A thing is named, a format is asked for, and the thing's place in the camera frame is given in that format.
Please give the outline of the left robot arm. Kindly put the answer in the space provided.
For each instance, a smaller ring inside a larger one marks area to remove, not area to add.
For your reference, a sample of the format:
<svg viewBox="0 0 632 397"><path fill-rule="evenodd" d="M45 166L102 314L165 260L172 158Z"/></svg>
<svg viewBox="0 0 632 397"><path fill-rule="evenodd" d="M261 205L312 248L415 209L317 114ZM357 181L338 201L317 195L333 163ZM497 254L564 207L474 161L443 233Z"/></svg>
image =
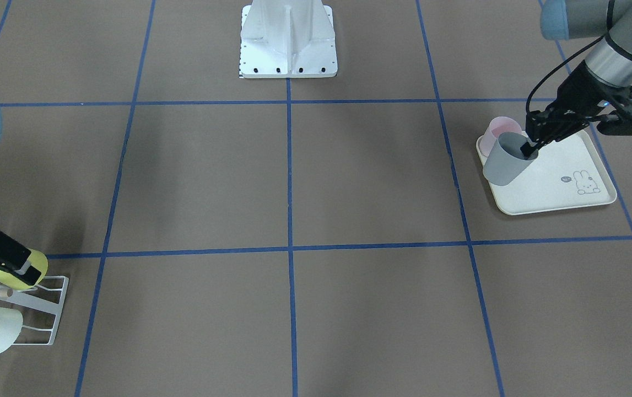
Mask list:
<svg viewBox="0 0 632 397"><path fill-rule="evenodd" d="M592 123L606 136L632 136L632 1L546 1L540 27L547 40L592 42L555 100L542 111L526 108L523 158Z"/></svg>

